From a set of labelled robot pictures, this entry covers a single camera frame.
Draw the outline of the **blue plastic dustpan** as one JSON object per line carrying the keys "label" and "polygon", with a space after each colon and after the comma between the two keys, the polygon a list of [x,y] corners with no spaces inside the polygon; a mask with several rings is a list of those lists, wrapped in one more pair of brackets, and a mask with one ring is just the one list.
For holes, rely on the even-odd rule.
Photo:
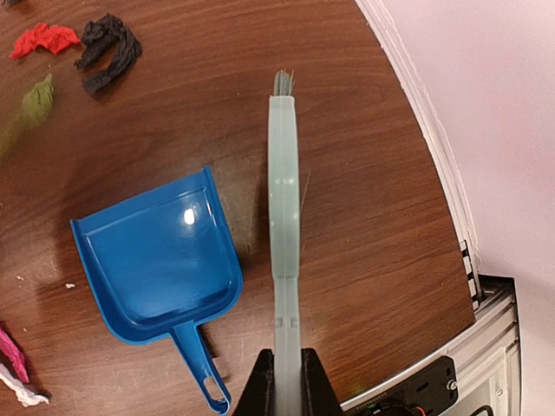
{"label": "blue plastic dustpan", "polygon": [[210,167],[70,224],[112,334],[171,338],[208,406],[227,414],[232,398],[198,327],[233,307],[243,275]]}

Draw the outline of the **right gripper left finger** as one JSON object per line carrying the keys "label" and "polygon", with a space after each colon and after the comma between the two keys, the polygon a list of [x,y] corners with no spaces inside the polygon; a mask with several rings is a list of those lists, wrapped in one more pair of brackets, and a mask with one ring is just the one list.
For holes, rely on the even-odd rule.
{"label": "right gripper left finger", "polygon": [[259,352],[233,416],[272,416],[274,414],[274,354]]}

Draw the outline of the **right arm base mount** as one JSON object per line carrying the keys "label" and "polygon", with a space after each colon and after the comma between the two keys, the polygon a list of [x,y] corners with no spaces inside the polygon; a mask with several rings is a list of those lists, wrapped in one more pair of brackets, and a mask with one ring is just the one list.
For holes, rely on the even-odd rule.
{"label": "right arm base mount", "polygon": [[389,390],[361,404],[348,405],[344,415],[439,415],[459,398],[454,360],[441,356]]}

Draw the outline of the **mint green hand brush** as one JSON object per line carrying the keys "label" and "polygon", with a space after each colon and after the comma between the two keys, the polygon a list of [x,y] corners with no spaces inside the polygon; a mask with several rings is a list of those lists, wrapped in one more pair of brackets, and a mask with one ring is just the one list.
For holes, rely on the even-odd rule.
{"label": "mint green hand brush", "polygon": [[274,289],[274,413],[300,415],[300,191],[293,75],[274,77],[268,116],[268,209]]}

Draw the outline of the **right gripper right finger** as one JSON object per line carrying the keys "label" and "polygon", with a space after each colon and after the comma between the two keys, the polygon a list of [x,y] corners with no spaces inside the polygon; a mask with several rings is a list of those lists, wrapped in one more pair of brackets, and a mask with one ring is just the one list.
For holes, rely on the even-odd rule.
{"label": "right gripper right finger", "polygon": [[317,351],[314,348],[303,348],[301,359],[303,415],[342,415],[342,408]]}

